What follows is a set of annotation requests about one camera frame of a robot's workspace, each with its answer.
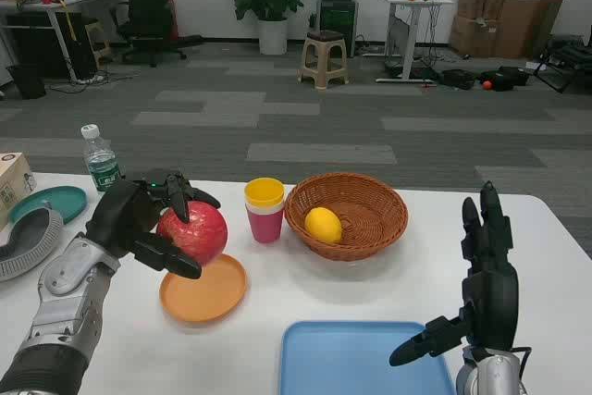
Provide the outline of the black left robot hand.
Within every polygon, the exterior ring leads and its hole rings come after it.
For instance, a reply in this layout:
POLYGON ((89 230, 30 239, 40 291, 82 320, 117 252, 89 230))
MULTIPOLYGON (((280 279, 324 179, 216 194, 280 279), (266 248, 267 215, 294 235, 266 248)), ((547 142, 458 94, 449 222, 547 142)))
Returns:
POLYGON ((184 278, 197 279, 202 273, 201 265, 172 241, 152 232, 166 209, 172 209, 180 222, 188 224, 190 202, 221 207, 216 198, 192 187, 177 170, 154 169, 117 179, 87 222, 85 238, 117 259, 132 253, 137 261, 156 271, 166 269, 184 278))

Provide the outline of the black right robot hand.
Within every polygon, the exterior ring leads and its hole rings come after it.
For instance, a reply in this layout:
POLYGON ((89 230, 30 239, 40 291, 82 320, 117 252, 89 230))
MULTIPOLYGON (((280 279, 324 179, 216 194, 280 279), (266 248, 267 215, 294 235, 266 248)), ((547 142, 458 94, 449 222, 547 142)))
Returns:
POLYGON ((464 200, 462 225, 462 257, 470 267, 462 281, 459 315, 428 322, 423 332, 392 352, 390 365, 408 364, 427 354, 439 356, 459 346, 463 339, 476 348, 512 349, 518 323, 519 280, 508 260, 513 248, 511 221, 503 214, 492 182, 483 185, 479 206, 472 198, 464 200))

